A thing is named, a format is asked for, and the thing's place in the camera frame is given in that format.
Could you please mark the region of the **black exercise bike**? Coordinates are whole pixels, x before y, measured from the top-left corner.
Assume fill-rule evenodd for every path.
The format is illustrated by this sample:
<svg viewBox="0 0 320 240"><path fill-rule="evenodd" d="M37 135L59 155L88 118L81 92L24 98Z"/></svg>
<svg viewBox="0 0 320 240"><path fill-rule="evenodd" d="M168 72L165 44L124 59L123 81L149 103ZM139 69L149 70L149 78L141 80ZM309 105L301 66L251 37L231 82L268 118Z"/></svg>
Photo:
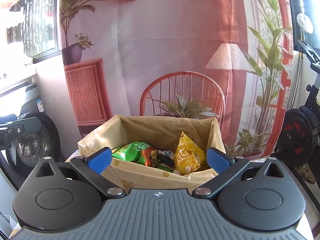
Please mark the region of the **black exercise bike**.
<svg viewBox="0 0 320 240"><path fill-rule="evenodd" d="M308 58L310 68L317 76L314 84L306 87L309 95L304 105L285 113L277 141L277 151L272 156L281 159L292 168L300 168L307 164L316 183L319 184L319 54L304 41L304 34L313 33L310 18L304 13L299 13L296 20L302 35L296 40L297 50Z"/></svg>

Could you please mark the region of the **checkered floral tablecloth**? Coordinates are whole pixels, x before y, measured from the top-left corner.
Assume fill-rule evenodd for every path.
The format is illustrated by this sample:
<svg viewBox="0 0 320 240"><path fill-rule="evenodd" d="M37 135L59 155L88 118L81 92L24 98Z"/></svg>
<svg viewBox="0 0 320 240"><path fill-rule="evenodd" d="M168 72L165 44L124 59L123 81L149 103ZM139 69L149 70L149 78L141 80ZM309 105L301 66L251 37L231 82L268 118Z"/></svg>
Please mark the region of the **checkered floral tablecloth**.
<svg viewBox="0 0 320 240"><path fill-rule="evenodd" d="M74 153L72 153L66 160L65 162L69 162L71 159L80 156L80 151L76 150ZM268 158L268 156L266 157L262 157L262 155L258 155L258 159L257 158L253 158L253 157L248 157L247 159L252 161L252 162L256 162L256 163L262 163L266 158Z"/></svg>

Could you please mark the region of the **window with metal grille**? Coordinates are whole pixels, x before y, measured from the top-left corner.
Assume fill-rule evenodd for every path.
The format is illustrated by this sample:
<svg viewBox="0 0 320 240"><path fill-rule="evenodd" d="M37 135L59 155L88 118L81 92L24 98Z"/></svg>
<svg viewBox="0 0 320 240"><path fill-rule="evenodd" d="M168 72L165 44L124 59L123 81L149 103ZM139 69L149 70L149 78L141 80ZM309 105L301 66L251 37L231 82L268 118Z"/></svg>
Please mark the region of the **window with metal grille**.
<svg viewBox="0 0 320 240"><path fill-rule="evenodd" d="M59 54L59 0L1 0L1 56L38 63Z"/></svg>

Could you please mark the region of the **blue white candy wrapper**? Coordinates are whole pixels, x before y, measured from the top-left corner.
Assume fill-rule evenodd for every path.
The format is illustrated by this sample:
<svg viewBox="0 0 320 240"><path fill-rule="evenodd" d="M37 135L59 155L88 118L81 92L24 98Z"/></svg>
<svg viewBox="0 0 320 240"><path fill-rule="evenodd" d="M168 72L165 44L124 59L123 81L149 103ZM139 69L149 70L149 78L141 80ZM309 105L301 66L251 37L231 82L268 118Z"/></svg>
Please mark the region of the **blue white candy wrapper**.
<svg viewBox="0 0 320 240"><path fill-rule="evenodd" d="M168 158L174 160L175 153L172 152L172 151L170 151L170 150L165 150L165 151L160 151L160 150L159 150L159 151L158 151L158 155L159 155L160 157L168 157Z"/></svg>

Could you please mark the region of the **black front-load washing machine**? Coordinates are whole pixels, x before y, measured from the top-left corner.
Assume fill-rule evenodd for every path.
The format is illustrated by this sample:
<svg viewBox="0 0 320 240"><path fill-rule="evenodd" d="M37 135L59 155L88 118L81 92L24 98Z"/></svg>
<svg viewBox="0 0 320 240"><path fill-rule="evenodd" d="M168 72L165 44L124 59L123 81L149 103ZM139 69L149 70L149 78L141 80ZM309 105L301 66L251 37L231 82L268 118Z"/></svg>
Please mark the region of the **black front-load washing machine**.
<svg viewBox="0 0 320 240"><path fill-rule="evenodd" d="M41 121L41 129L18 137L11 142L11 148L1 148L1 171L16 190L42 158L58 160L60 137L44 110L36 83L20 83L1 92L1 124L32 117Z"/></svg>

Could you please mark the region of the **yellow chip bag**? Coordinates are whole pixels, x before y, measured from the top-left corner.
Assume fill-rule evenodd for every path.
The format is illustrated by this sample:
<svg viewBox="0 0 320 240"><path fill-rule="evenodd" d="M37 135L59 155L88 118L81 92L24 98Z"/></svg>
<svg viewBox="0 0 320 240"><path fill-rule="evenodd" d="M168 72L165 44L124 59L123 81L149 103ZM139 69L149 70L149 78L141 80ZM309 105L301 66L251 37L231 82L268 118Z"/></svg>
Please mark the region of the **yellow chip bag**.
<svg viewBox="0 0 320 240"><path fill-rule="evenodd" d="M186 175L201 168L206 168L206 153L193 142L184 132L181 133L174 156L175 168Z"/></svg>

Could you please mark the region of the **small green mooncake packet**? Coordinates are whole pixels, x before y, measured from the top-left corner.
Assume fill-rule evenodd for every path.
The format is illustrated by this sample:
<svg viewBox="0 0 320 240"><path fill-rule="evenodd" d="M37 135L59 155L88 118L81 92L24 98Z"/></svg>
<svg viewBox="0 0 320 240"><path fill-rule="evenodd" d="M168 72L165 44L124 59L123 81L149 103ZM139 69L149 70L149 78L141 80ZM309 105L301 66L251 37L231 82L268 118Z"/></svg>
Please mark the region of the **small green mooncake packet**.
<svg viewBox="0 0 320 240"><path fill-rule="evenodd" d="M157 169L159 170L163 170L163 171L166 171L166 172L169 172L169 173L173 173L174 172L174 168L166 165L166 164L159 164L158 166L156 166Z"/></svg>

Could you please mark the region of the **green chip bag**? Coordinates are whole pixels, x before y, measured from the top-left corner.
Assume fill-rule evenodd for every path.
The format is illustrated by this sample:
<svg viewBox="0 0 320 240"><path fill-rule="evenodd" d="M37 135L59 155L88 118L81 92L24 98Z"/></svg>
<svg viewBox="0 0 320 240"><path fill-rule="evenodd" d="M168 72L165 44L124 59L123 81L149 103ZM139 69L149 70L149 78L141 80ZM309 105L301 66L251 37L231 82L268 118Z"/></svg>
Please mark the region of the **green chip bag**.
<svg viewBox="0 0 320 240"><path fill-rule="evenodd" d="M157 149L139 141L114 149L112 157L148 167L156 167L161 161Z"/></svg>

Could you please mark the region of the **cardboard box with plastic liner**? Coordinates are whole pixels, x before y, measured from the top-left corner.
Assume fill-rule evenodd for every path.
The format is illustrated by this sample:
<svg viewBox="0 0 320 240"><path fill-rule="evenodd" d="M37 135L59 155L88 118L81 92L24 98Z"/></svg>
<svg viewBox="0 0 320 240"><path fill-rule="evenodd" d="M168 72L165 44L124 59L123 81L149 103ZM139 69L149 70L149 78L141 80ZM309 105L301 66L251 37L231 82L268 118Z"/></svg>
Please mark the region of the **cardboard box with plastic liner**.
<svg viewBox="0 0 320 240"><path fill-rule="evenodd" d="M104 147L115 149L131 142L142 141L158 150L175 151L181 133L185 133L204 151L211 147L226 151L220 125L215 118L196 120L167 116L121 115L115 115L81 139L78 149L82 156L89 157ZM201 168L181 176L114 158L102 175L125 192L129 192L130 189L187 189L192 192L217 176L217 172L212 168Z"/></svg>

